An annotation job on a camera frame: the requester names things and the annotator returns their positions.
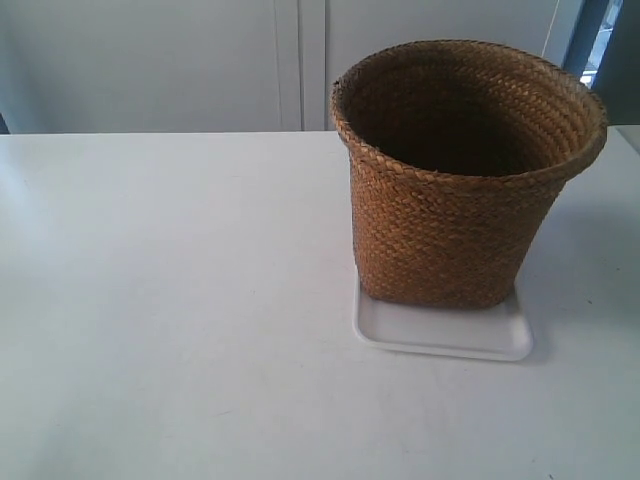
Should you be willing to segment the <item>brown woven basket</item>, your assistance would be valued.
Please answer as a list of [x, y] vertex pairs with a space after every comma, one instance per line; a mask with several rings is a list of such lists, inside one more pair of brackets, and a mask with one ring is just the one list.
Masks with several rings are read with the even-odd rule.
[[329, 110], [349, 155], [361, 288], [428, 307], [501, 303], [607, 139], [604, 104], [575, 76], [477, 40], [369, 55], [334, 83]]

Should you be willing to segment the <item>white plastic tray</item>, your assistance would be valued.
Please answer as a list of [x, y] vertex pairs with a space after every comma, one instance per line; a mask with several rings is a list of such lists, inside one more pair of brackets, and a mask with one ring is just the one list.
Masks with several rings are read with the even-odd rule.
[[494, 307], [455, 310], [376, 300], [356, 281], [352, 324], [362, 342], [394, 352], [516, 362], [534, 347], [515, 289]]

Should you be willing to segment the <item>white cabinet doors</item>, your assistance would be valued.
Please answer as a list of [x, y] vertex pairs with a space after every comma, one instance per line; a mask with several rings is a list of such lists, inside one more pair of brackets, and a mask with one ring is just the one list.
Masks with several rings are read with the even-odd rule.
[[554, 63], [577, 1], [5, 1], [15, 133], [323, 130], [331, 83], [386, 47], [478, 39]]

